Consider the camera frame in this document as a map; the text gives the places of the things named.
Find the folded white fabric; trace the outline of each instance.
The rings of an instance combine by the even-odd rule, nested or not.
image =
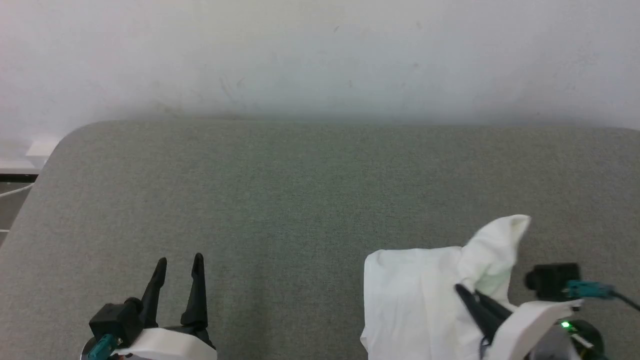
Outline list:
[[[378,250],[364,263],[369,360],[478,360],[482,334],[454,290],[457,283],[503,304],[527,215],[496,219],[464,247]]]

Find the teal connector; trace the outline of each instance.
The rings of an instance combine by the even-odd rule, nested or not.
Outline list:
[[[87,360],[107,360],[113,349],[116,348],[116,338],[113,335],[107,334],[98,341],[97,344],[89,351]]]
[[[569,297],[597,297],[600,299],[613,298],[613,286],[595,281],[571,280],[567,283]]]

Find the floor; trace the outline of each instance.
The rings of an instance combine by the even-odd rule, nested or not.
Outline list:
[[[0,194],[22,188],[27,186],[28,183],[0,183]],[[15,193],[7,197],[0,197],[0,229],[10,230],[13,220],[18,215],[24,199],[29,195],[30,190]],[[8,233],[0,233],[0,246],[4,242],[4,239]]]

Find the gray tablecloth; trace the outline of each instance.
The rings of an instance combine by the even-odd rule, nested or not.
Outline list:
[[[511,300],[536,263],[640,299],[640,133],[614,129],[106,122],[67,136],[0,248],[0,349],[75,359],[91,316],[142,295],[168,258],[158,320],[177,325],[205,257],[220,359],[364,359],[363,262],[463,245],[533,217]],[[640,314],[587,302],[611,359]]]

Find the white garment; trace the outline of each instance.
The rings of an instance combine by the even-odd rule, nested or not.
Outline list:
[[[529,221],[526,215],[496,219],[464,247],[367,256],[360,341],[369,360],[478,360],[482,334],[454,285],[513,307],[507,289]]]

